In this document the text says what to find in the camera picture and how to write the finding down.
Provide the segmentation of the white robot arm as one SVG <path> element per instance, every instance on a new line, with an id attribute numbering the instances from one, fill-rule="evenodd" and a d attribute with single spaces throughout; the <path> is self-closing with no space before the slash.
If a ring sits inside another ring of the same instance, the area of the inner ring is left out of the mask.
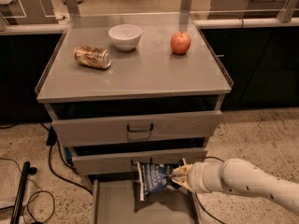
<path id="1" fill-rule="evenodd" d="M 171 179 L 193 193 L 263 197 L 299 215 L 299 184 L 272 176 L 245 160 L 186 164 L 175 169 Z"/>

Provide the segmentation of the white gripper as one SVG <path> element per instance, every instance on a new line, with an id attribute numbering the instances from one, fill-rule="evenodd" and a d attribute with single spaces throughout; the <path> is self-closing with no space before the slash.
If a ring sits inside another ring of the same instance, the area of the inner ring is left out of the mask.
<path id="1" fill-rule="evenodd" d="M 175 189 L 189 188 L 195 193 L 211 193 L 223 191 L 219 164 L 196 162 L 185 164 L 174 169 L 173 176 L 187 176 L 186 178 L 172 177 L 171 183 Z"/>

